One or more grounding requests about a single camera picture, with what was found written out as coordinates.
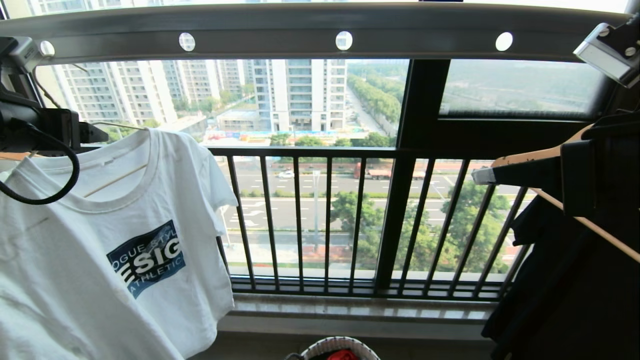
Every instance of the circular light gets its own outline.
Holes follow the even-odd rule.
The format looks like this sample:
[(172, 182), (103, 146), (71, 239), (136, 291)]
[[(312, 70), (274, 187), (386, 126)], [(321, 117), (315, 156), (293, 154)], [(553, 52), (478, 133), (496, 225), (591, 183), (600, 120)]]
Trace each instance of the circular light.
[(40, 42), (40, 53), (42, 56), (50, 58), (56, 54), (56, 49), (53, 47), (53, 44), (44, 40)]
[(189, 33), (180, 34), (178, 42), (180, 43), (182, 50), (193, 51), (193, 49), (196, 48), (196, 39), (194, 39), (193, 35)]
[(511, 33), (502, 33), (495, 39), (495, 48), (498, 51), (507, 51), (513, 43), (513, 35)]
[(340, 51), (347, 51), (353, 44), (353, 36), (348, 31), (341, 31), (335, 36), (335, 46)]

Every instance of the black cable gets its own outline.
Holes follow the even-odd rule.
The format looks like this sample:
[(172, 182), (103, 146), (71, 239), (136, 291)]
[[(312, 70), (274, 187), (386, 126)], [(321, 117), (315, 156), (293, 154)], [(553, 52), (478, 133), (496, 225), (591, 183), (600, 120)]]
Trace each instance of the black cable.
[(51, 195), (46, 199), (26, 198), (16, 193), (15, 191), (11, 190), (2, 181), (0, 181), (0, 192), (5, 193), (7, 196), (9, 196), (12, 199), (15, 199), (19, 202), (23, 202), (29, 205), (45, 205), (45, 204), (50, 204), (52, 202), (56, 202), (60, 200), (63, 196), (68, 194), (69, 191), (71, 191), (71, 189), (76, 185), (76, 182), (78, 181), (78, 176), (80, 175), (80, 162), (78, 161), (78, 157), (69, 146), (66, 146), (64, 143), (62, 143), (58, 139), (54, 138), (51, 135), (41, 132), (31, 124), (25, 123), (25, 125), (26, 125), (27, 132), (29, 134), (31, 134), (35, 138), (45, 143), (48, 143), (49, 145), (58, 147), (69, 157), (69, 160), (71, 160), (71, 164), (73, 166), (73, 169), (71, 171), (71, 176), (69, 177), (69, 180), (67, 181), (66, 185), (62, 189), (60, 189), (60, 191), (58, 191), (57, 193), (55, 193), (54, 195)]

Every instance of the low building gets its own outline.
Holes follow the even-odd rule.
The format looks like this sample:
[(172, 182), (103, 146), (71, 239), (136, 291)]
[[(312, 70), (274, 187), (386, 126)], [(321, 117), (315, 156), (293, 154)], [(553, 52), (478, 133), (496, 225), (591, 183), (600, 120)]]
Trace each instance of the low building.
[(260, 115), (254, 110), (229, 110), (218, 115), (218, 126), (224, 131), (260, 131)]

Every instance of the street lamp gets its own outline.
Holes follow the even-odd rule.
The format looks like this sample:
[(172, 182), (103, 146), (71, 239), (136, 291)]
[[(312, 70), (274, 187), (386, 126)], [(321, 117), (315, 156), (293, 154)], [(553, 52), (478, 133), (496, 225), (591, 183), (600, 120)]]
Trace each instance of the street lamp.
[(314, 217), (314, 223), (316, 226), (316, 244), (318, 244), (319, 236), (318, 236), (318, 184), (320, 183), (320, 170), (314, 170), (312, 173), (312, 177), (314, 180), (314, 211), (316, 213)]

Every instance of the red cloth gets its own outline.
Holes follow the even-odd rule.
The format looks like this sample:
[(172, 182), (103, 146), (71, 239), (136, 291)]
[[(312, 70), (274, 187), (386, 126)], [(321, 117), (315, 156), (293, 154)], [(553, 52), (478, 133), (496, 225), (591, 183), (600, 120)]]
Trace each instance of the red cloth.
[(340, 350), (334, 352), (327, 360), (358, 360), (358, 357), (351, 350)]

